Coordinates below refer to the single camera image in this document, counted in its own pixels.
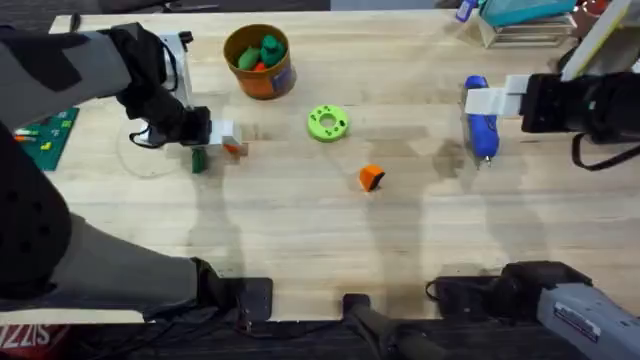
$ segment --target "green object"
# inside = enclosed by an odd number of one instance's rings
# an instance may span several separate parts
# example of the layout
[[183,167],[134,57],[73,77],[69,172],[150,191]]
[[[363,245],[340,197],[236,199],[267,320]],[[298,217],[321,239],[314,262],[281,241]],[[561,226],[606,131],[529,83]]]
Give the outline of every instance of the green object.
[[320,105],[309,113],[307,126],[309,134],[314,139],[333,142],[346,135],[349,128],[349,117],[337,106]]
[[238,59],[238,69],[240,70],[253,70],[260,59],[260,49],[249,46]]
[[274,36],[267,35],[262,39],[260,57],[267,68],[275,66],[284,57],[284,45]]
[[20,142],[20,145],[40,170],[54,171],[58,166],[79,111],[78,108],[63,111],[24,128],[38,134],[36,141]]
[[207,150],[202,147],[193,148],[191,150],[191,172],[193,174],[200,174],[207,170],[208,165]]

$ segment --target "teal box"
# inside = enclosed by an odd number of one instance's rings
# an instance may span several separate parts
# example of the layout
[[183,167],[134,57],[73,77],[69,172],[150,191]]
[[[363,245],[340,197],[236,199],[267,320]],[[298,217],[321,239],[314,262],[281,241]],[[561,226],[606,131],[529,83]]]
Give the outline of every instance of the teal box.
[[487,0],[480,16],[491,26],[507,26],[573,11],[576,0]]

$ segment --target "green circuit board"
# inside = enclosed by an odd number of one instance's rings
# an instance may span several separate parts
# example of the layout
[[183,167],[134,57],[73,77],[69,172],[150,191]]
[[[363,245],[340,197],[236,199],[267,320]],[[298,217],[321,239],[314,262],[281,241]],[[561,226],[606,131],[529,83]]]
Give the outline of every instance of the green circuit board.
[[20,141],[20,145],[38,168],[44,171],[56,169],[79,111],[78,108],[62,111],[38,123],[16,130],[17,135],[21,134],[20,131],[30,133],[25,135],[30,141]]

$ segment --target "red label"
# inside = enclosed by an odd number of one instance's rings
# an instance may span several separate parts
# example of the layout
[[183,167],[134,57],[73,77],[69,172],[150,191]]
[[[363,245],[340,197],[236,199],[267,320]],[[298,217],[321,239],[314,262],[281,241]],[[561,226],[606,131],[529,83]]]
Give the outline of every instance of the red label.
[[55,359],[67,325],[5,325],[0,327],[0,352],[34,360]]

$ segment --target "green block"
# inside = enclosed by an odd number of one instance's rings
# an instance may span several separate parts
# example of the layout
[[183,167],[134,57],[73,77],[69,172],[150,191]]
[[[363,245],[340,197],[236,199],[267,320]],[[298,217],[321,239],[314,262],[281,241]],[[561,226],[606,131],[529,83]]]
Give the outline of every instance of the green block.
[[238,69],[240,70],[253,70],[260,59],[260,49],[249,47],[245,50],[240,59],[238,59]]
[[191,150],[191,173],[200,174],[207,170],[209,165],[207,150],[204,148],[193,148]]
[[[36,141],[21,142],[22,149],[33,159],[40,170],[54,171],[62,156],[71,129],[80,109],[62,111],[24,129],[37,133]],[[51,143],[49,150],[46,144]]]
[[267,35],[262,39],[260,57],[267,68],[275,66],[284,57],[284,45],[274,36]]

